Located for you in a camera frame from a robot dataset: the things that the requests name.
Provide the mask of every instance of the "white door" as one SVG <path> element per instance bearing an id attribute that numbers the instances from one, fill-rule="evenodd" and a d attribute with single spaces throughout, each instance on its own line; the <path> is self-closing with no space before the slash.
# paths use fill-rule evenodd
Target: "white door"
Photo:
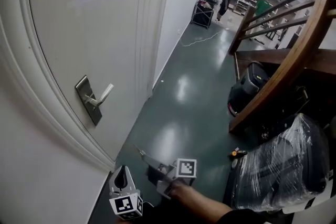
<path id="1" fill-rule="evenodd" d="M 146 101 L 162 0 L 29 0 L 48 65 L 70 106 L 115 160 Z M 87 75 L 98 98 L 95 126 L 75 85 Z"/>

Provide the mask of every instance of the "black suitcase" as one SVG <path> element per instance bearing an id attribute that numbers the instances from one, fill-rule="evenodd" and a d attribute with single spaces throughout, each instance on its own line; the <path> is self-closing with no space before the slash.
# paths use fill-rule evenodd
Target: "black suitcase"
<path id="1" fill-rule="evenodd" d="M 242 77 L 231 88 L 228 99 L 230 113 L 236 116 L 241 112 L 268 80 L 262 64 L 251 62 Z"/>

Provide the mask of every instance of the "lever handle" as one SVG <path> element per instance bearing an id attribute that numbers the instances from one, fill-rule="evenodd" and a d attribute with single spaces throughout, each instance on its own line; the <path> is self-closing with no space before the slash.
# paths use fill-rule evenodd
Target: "lever handle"
<path id="1" fill-rule="evenodd" d="M 112 91 L 113 87 L 114 86 L 112 84 L 109 84 L 107 86 L 107 88 L 104 90 L 104 92 L 101 95 L 101 97 L 98 100 L 93 99 L 93 98 L 91 98 L 91 97 L 89 97 L 89 96 L 86 95 L 86 98 L 87 98 L 86 102 L 89 102 L 90 104 L 92 104 L 95 107 L 100 106 L 105 101 L 106 97 L 110 94 L 110 92 Z"/>

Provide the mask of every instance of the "shiny floor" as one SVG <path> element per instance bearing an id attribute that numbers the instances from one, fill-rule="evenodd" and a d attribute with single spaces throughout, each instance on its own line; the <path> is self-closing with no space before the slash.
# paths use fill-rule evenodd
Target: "shiny floor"
<path id="1" fill-rule="evenodd" d="M 187 46 L 190 43 L 214 38 Z M 165 163 L 177 158 L 197 159 L 193 187 L 222 201 L 230 170 L 227 154 L 236 147 L 250 149 L 256 141 L 228 133 L 231 115 L 227 98 L 235 83 L 234 61 L 227 51 L 235 31 L 211 24 L 209 29 L 190 24 L 177 44 L 153 96 L 144 105 L 117 159 L 129 167 L 143 199 L 158 204 L 161 196 L 147 180 L 146 164 L 134 144 Z M 264 49 L 244 40 L 240 50 Z"/>

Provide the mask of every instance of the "person in black clothes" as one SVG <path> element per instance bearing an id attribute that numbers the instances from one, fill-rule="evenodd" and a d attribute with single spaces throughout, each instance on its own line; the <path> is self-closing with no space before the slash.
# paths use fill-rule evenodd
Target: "person in black clothes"
<path id="1" fill-rule="evenodd" d="M 220 19 L 221 17 L 224 15 L 224 13 L 227 11 L 227 9 L 229 8 L 229 4 L 230 4 L 230 0 L 223 0 L 222 4 L 220 5 L 220 9 L 217 13 L 217 21 L 221 23 Z"/>
<path id="2" fill-rule="evenodd" d="M 174 182 L 170 192 L 171 201 L 154 208 L 144 208 L 142 218 L 135 219 L 134 224 L 151 223 L 193 223 L 193 224 L 263 224 L 266 219 L 250 209 L 232 210 L 229 206 L 211 200 L 190 186 Z"/>

